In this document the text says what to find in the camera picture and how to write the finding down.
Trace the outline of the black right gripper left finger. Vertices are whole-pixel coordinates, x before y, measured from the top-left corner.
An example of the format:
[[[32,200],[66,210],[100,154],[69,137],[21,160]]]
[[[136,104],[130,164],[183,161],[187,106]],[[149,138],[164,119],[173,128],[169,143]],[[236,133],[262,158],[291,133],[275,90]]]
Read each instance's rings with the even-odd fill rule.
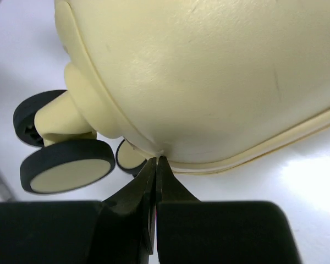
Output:
[[[156,163],[104,201],[0,202],[0,263],[148,263]]]

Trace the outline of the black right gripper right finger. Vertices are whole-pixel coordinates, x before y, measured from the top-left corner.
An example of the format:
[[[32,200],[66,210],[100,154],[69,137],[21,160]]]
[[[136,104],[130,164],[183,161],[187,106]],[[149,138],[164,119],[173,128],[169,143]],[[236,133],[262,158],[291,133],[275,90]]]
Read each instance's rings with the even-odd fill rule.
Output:
[[[160,157],[156,169],[160,263],[301,263],[284,212],[268,201],[197,199]]]

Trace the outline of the pale yellow hard-shell suitcase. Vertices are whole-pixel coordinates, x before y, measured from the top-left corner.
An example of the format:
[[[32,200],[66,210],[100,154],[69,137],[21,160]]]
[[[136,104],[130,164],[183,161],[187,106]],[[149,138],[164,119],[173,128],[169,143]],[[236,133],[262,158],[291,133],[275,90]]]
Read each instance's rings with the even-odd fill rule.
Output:
[[[55,1],[54,20],[66,88],[13,117],[29,193],[159,156],[218,173],[330,126],[330,1]]]

